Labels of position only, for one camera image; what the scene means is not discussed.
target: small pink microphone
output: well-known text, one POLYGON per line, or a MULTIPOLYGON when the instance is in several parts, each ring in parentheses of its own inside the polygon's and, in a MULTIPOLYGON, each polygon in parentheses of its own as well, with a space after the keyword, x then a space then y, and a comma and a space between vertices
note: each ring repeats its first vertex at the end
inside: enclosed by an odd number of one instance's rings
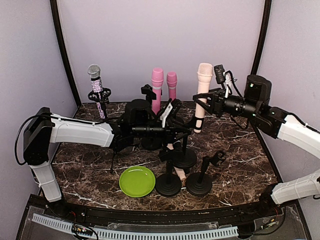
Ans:
POLYGON ((175 100, 177 98, 177 74, 174 71, 170 71, 166 75, 166 83, 169 88, 169 98, 175 100))
POLYGON ((157 114, 161 107, 161 90, 164 84, 164 71, 160 67, 152 70, 152 91, 156 94, 156 99, 152 100, 152 111, 157 114))

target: sparkly microphone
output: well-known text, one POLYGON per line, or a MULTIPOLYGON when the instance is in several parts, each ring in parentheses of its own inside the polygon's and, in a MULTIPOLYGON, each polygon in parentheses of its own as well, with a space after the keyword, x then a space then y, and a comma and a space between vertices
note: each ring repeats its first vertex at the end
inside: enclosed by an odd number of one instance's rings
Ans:
MULTIPOLYGON (((214 75, 213 66, 210 63, 200 63, 198 68, 198 92, 197 94, 205 94, 209 92, 210 82, 214 75)), ((207 102, 207 99, 200 98, 204 103, 207 102)), ((194 132, 200 133, 205 119, 205 110, 199 105, 195 105, 195 128, 194 132)))
POLYGON ((169 88, 169 98, 175 100, 177 98, 177 74, 174 71, 170 71, 166 74, 166 83, 169 88))
POLYGON ((93 89, 93 91, 88 94, 88 98, 96 102, 100 118, 106 120, 108 118, 106 103, 109 103, 108 97, 111 94, 111 90, 109 88, 102 87, 100 72, 101 69, 97 64, 91 64, 88 68, 88 74, 91 78, 91 85, 93 89))
POLYGON ((156 99, 152 100, 152 111, 157 114, 161 107, 161 92, 164 84, 164 71, 160 67, 152 70, 152 91, 156 94, 156 99))

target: green plate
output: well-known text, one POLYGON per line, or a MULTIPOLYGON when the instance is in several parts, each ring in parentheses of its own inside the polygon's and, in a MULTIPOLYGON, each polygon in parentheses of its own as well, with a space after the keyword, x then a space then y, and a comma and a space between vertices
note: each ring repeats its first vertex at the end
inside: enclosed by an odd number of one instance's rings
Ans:
POLYGON ((119 179, 122 192, 132 198, 141 198, 152 192, 156 184, 154 173, 144 166, 132 166, 119 179))

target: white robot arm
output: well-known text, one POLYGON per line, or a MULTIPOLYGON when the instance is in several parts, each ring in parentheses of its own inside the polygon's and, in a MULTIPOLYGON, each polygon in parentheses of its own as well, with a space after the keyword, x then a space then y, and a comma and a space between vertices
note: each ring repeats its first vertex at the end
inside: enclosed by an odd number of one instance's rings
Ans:
POLYGON ((150 119, 152 112, 147 100, 135 99, 125 106, 118 122, 92 122, 63 117, 43 107, 30 122, 23 134, 23 158, 30 166, 42 188, 46 199, 52 203, 63 198, 59 184, 48 158, 50 143, 78 143, 112 148, 115 153, 131 146, 134 137, 163 139, 163 143, 174 143, 188 136, 191 131, 179 124, 167 126, 175 117, 181 101, 175 99, 161 110, 159 119, 150 119))
MULTIPOLYGON (((214 67, 216 80, 222 88, 193 96, 193 100, 208 113, 221 117, 223 113, 244 117, 265 134, 292 143, 320 159, 320 131, 303 123, 294 113, 270 107, 272 84, 258 75, 249 75, 244 97, 239 93, 233 77, 225 76, 222 65, 214 67), (230 95, 230 82, 239 96, 230 95)), ((268 187, 267 195, 275 204, 320 194, 320 169, 314 173, 268 187)))
MULTIPOLYGON (((113 129, 106 122, 97 124, 91 121, 76 121, 72 118, 51 114, 50 119, 42 121, 41 124, 42 126, 38 128, 39 131, 45 132, 46 129, 51 129, 48 143, 80 143, 108 148, 114 138, 113 129)), ((42 188, 46 199, 49 202, 59 201, 62 199, 62 193, 51 163, 46 159, 48 156, 48 144, 45 144, 45 141, 48 141, 48 135, 39 134, 38 131, 32 132, 33 129, 37 128, 31 124, 24 132, 28 136, 24 139, 29 140, 24 143, 24 159, 34 172, 38 185, 42 188), (43 145, 35 146, 35 143, 39 141, 43 141, 43 145)))
MULTIPOLYGON (((277 138, 292 143, 320 159, 320 134, 302 125, 293 115, 285 117, 277 138)), ((307 176, 278 183, 271 197, 276 204, 320 195, 320 169, 307 176)))

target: purple wall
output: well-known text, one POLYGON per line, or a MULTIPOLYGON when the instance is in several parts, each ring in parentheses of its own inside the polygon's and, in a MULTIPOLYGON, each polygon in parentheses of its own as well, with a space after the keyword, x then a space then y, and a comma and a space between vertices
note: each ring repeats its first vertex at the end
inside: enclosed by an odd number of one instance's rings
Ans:
POLYGON ((61 60, 50 1, 2 1, 0 18, 0 239, 13 240, 30 193, 39 189, 30 168, 15 161, 17 131, 41 107, 71 117, 76 104, 61 60))
MULTIPOLYGON (((110 101, 141 98, 154 67, 178 75, 177 97, 197 93, 199 63, 223 64, 246 79, 256 52, 264 0, 59 1, 66 47, 81 100, 87 68, 101 67, 110 101)), ((164 84, 163 100, 168 99, 164 84)))
MULTIPOLYGON (((320 1, 272 1, 270 22, 258 74, 272 81, 271 106, 296 113, 320 129, 320 1)), ((320 159, 265 136, 284 181, 320 169, 320 159)), ((312 239, 320 240, 320 202, 300 200, 312 239)))

